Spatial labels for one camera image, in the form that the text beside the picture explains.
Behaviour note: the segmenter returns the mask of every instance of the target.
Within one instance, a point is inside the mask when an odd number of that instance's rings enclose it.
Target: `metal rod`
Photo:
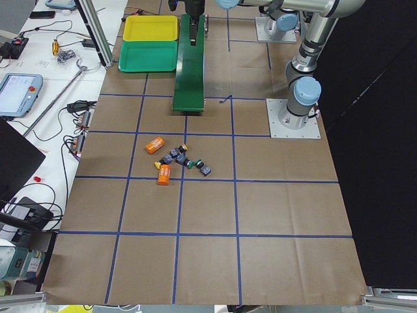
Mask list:
[[[30,133],[36,124],[39,123],[39,121],[45,116],[45,114],[53,107],[53,105],[58,101],[58,99],[63,95],[63,93],[72,85],[72,83],[75,82],[75,80],[80,76],[85,70],[87,70],[87,67],[79,67],[79,70],[77,74],[67,83],[67,85],[64,87],[63,90],[52,100],[52,102],[49,104],[49,106],[46,107],[46,109],[38,116],[37,119],[27,128],[27,130],[23,133],[23,137],[26,137],[28,133]]]

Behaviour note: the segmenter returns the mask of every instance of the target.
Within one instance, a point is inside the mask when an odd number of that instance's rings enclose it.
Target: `white table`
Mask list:
[[[127,0],[93,0],[96,10],[100,10],[98,17],[100,18],[104,33],[110,44],[114,44],[119,31],[121,18],[124,14],[124,8]],[[44,1],[39,1],[35,10],[51,10],[44,5]],[[71,20],[71,31],[84,33],[88,35],[87,28],[85,27],[81,16],[77,10],[72,11],[71,15],[64,16],[60,10],[56,10],[57,13],[54,19],[45,20],[31,20],[28,19],[21,31],[28,29],[34,29],[41,25],[47,25],[56,21]],[[69,22],[56,23],[47,29],[68,29]],[[69,82],[69,80],[78,71],[76,65],[76,59],[71,59],[65,64],[60,65],[57,62],[57,58],[52,55],[52,42],[53,39],[61,32],[53,31],[32,31],[26,33],[24,36],[29,38],[29,41],[18,60],[12,60],[7,68],[0,69],[0,79],[3,79],[7,73],[31,73],[40,74],[44,78],[44,85],[40,90],[39,97],[35,101],[32,110],[21,119],[16,119],[24,125],[29,126],[41,112],[51,103],[51,101],[61,92],[63,87]],[[83,37],[65,33],[59,36],[58,41],[60,45],[70,44],[72,42],[81,41]],[[95,70],[84,72],[76,82],[64,93],[64,95],[55,103],[54,107],[45,115],[45,117],[37,124],[34,131],[41,139],[48,139],[54,134],[58,133],[60,126],[58,122],[58,112],[61,108],[65,107],[68,103],[75,102],[77,100],[97,100],[100,94],[101,86],[106,75],[106,70],[103,66],[99,65],[99,58],[94,49],[84,48],[81,44],[74,44],[65,47],[64,50],[72,49],[77,56],[81,57],[82,65],[88,68],[95,68]],[[3,61],[0,65],[3,67],[8,61]],[[27,135],[27,139],[43,151],[46,154],[46,159],[42,165],[37,169],[33,176],[39,176],[42,179],[42,183],[51,186],[56,194],[56,204],[60,205],[62,209],[65,209],[66,202],[66,183],[64,176],[63,163],[61,160],[61,146],[63,144],[63,136],[74,136],[75,125],[73,123],[73,116],[66,110],[61,112],[61,122],[63,124],[63,131],[52,140],[42,142],[36,138],[33,132]],[[25,127],[19,123],[10,122],[10,124],[21,134],[25,132]],[[68,187],[71,189],[72,181],[74,180],[75,172],[78,167],[78,162],[68,153],[64,148],[64,160],[66,174],[68,176]],[[33,178],[30,178],[28,183],[33,183]],[[37,202],[49,202],[53,199],[53,194],[48,188],[38,185],[31,186],[18,192],[18,200],[27,196]],[[58,208],[53,207],[51,209],[54,215],[59,215]],[[50,222],[45,230],[50,229],[55,225],[55,222]]]

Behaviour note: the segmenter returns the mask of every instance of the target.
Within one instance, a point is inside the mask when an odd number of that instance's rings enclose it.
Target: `computer monitor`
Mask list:
[[[45,156],[0,118],[0,199],[10,201],[41,165]],[[0,209],[5,203],[0,201]]]

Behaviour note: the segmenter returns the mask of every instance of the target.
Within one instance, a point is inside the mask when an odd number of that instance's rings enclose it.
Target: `power adapter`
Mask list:
[[[97,101],[78,100],[66,105],[66,110],[69,113],[76,113],[80,111],[87,111],[91,106],[94,106]]]
[[[83,41],[81,41],[81,44],[84,48],[96,48],[94,42],[91,39],[84,39]]]

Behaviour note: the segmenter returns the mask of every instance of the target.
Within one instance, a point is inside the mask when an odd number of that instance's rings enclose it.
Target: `table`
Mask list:
[[[97,9],[105,7],[98,13],[98,17],[102,22],[106,38],[109,43],[114,44],[119,32],[119,25],[121,17],[124,14],[124,7],[127,1],[111,1],[111,0],[97,0],[93,1]],[[44,4],[44,1],[39,1],[35,10],[49,10]],[[41,25],[47,25],[56,21],[71,20],[73,27],[71,31],[86,33],[87,29],[82,22],[81,16],[77,10],[73,11],[70,16],[63,16],[60,10],[57,10],[54,19],[50,20],[31,20],[28,19],[22,27],[22,31],[34,29]],[[49,29],[68,29],[69,22],[58,23]],[[67,61],[67,63],[58,64],[56,57],[52,55],[51,45],[53,39],[61,32],[52,31],[35,31],[27,32],[25,37],[29,38],[23,53],[18,60],[13,60],[7,68],[0,68],[0,79],[6,73],[33,73],[41,74],[44,78],[44,85],[40,90],[39,97],[35,101],[33,109],[22,119],[16,119],[24,125],[29,126],[40,113],[49,105],[49,103],[59,94],[63,87],[78,71],[75,59]],[[82,40],[79,35],[65,33],[59,38],[60,45],[70,44]],[[42,182],[51,186],[57,193],[56,204],[60,205],[65,210],[66,202],[66,183],[64,179],[63,161],[61,160],[61,145],[63,144],[63,136],[74,136],[73,117],[66,113],[61,113],[61,121],[63,124],[63,131],[57,137],[48,139],[58,133],[60,130],[58,122],[59,110],[66,106],[66,104],[75,102],[77,100],[97,100],[100,89],[106,74],[104,67],[98,66],[99,59],[95,50],[85,49],[81,44],[75,44],[66,47],[65,49],[73,49],[78,57],[82,60],[82,65],[87,66],[93,70],[84,72],[77,81],[68,89],[68,91],[57,101],[54,107],[46,114],[46,116],[35,127],[35,134],[31,132],[27,139],[42,150],[46,154],[46,159],[36,171],[34,176],[41,177]],[[25,127],[19,123],[10,123],[21,134],[25,132]],[[66,174],[68,176],[68,188],[71,189],[74,180],[75,172],[78,167],[78,162],[64,150],[63,157],[65,160]],[[25,188],[17,194],[17,197],[28,196],[34,201],[45,202],[51,201],[53,194],[42,185]],[[59,215],[58,208],[53,207],[52,211],[55,215]],[[46,225],[45,230],[54,227],[55,222],[50,222]]]
[[[353,305],[366,292],[321,120],[321,140],[269,135],[265,98],[287,95],[297,47],[257,43],[257,8],[206,12],[202,115],[172,112],[174,73],[108,69],[43,287],[52,303]],[[156,136],[166,145],[148,155]],[[212,174],[173,164],[158,186],[153,162],[182,142]]]

